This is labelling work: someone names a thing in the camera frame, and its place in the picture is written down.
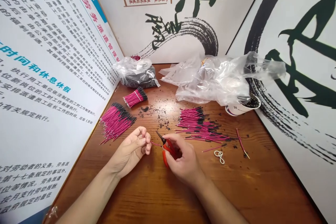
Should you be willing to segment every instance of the bundle of pink wires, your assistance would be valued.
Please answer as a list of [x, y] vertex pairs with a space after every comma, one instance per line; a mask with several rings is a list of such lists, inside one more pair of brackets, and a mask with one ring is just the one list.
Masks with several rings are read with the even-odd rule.
[[205, 121], [208, 115], [203, 114], [202, 107], [192, 109], [181, 109], [177, 126], [185, 128], [185, 130], [176, 130], [179, 132], [189, 133], [186, 138], [205, 142], [217, 142], [223, 144], [222, 141], [231, 141], [232, 138], [218, 133], [220, 124], [214, 121]]
[[100, 145], [105, 144], [110, 139], [112, 139], [112, 142], [116, 140], [134, 124], [136, 119], [121, 104], [113, 103], [100, 119], [104, 123], [103, 135], [105, 138]]
[[142, 87], [138, 87], [134, 92], [124, 97], [124, 101], [129, 108], [147, 99], [147, 95]]

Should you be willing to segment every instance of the wooden table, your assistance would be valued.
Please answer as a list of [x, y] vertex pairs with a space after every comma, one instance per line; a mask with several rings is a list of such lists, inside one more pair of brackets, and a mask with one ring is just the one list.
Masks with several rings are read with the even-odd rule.
[[[168, 64], [155, 65], [156, 72], [167, 67]], [[197, 106], [177, 102], [177, 87], [159, 82], [161, 87], [145, 89], [148, 101], [128, 109], [138, 119], [115, 142], [99, 146], [103, 140], [103, 127], [99, 125], [94, 130], [54, 202], [59, 217], [107, 163], [123, 138], [136, 127], [146, 127], [152, 141], [160, 143], [155, 130], [162, 135], [174, 132], [178, 128], [175, 124], [179, 108]], [[109, 104], [119, 102], [127, 107], [123, 96], [133, 90], [120, 85]], [[203, 107], [205, 114], [210, 114], [212, 120], [221, 123], [219, 132], [236, 137], [236, 128], [239, 129], [244, 148], [251, 159], [243, 157], [238, 141], [228, 142], [222, 148], [225, 165], [219, 163], [212, 151], [201, 153], [218, 144], [189, 142], [194, 145], [204, 172], [250, 223], [321, 222], [255, 112], [232, 117], [216, 102]], [[133, 171], [120, 181], [98, 223], [209, 223], [209, 219], [193, 192], [165, 168], [162, 149], [153, 146], [151, 154], [142, 158]]]

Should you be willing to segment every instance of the finger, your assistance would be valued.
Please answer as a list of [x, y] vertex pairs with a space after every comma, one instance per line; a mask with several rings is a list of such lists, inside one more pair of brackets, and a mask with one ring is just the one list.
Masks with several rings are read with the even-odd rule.
[[152, 143], [150, 142], [149, 144], [146, 145], [146, 155], [149, 155], [151, 152], [151, 147], [152, 147]]
[[169, 168], [174, 172], [175, 168], [176, 168], [176, 161], [171, 156], [171, 154], [169, 153], [169, 151], [165, 150], [165, 152], [166, 152], [166, 159], [167, 159], [167, 163], [169, 165]]
[[146, 143], [150, 143], [151, 142], [151, 135], [148, 133], [148, 132], [146, 132], [146, 135], [145, 135], [145, 138], [146, 138]]
[[142, 156], [145, 155], [145, 154], [146, 154], [146, 146], [141, 148], [141, 157], [140, 158], [142, 158]]
[[131, 133], [131, 135], [136, 135], [137, 137], [141, 135], [141, 136], [145, 137], [146, 132], [147, 132], [147, 129], [146, 129], [145, 127], [143, 127], [143, 126], [139, 126], [138, 128], [136, 128], [136, 129]]
[[146, 138], [138, 138], [134, 142], [126, 146], [126, 153], [132, 153], [136, 149], [143, 147], [146, 144]]
[[178, 134], [167, 134], [162, 136], [165, 139], [169, 139], [171, 142], [175, 142], [177, 146], [180, 148], [182, 153], [188, 151], [190, 147], [188, 146], [188, 143]]

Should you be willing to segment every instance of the wall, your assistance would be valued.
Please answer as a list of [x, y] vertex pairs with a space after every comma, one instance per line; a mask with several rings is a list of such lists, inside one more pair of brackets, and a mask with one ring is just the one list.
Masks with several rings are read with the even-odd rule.
[[42, 221], [123, 57], [97, 0], [0, 0], [0, 222]]
[[229, 55], [284, 61], [273, 85], [249, 80], [257, 111], [329, 223], [336, 222], [336, 0], [256, 0]]
[[253, 0], [99, 0], [125, 56], [223, 55]]

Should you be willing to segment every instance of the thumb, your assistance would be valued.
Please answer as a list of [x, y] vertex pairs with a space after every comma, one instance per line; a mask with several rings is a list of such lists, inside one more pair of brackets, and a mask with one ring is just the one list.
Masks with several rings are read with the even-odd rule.
[[146, 143], [146, 138], [141, 138], [141, 139], [138, 138], [136, 141], [134, 141], [133, 143], [128, 145], [127, 150], [128, 150], [129, 153], [132, 153], [133, 151], [135, 151], [139, 147], [144, 146], [145, 143]]
[[167, 159], [167, 163], [169, 165], [169, 168], [174, 171], [175, 167], [176, 167], [176, 161], [175, 159], [172, 157], [172, 155], [169, 153], [169, 151], [165, 150], [166, 152], [166, 159]]

